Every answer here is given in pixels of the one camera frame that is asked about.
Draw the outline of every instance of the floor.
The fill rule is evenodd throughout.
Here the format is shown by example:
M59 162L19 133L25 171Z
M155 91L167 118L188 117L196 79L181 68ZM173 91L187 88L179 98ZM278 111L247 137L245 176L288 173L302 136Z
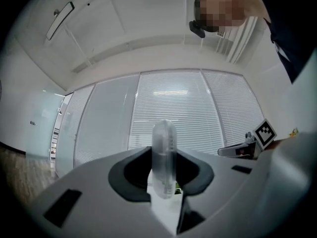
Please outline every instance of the floor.
M6 181L23 205L29 205L45 188L55 182L55 161L29 160L25 155L0 146L0 164Z

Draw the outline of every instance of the clear plastic tube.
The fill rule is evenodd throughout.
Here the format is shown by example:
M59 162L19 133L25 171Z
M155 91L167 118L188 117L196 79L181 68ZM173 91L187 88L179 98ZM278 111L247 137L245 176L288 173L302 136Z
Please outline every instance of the clear plastic tube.
M152 183L163 199L171 198L176 190L176 149L175 125L166 119L158 121L152 133Z

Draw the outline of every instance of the window blinds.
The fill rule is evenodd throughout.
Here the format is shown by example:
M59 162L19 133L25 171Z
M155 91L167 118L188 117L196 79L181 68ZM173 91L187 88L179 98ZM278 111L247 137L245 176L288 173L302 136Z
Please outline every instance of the window blinds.
M203 70L220 113L226 146L245 141L245 133L264 119L260 106L243 76Z
M56 172L59 177L70 172L74 167L74 149L78 125L94 86L75 91L66 108L56 149Z
M178 147L210 154L223 147L215 105L199 71L141 74L129 149L151 146L152 129L160 119L175 124Z
M83 113L75 166L126 151L139 75L96 84Z

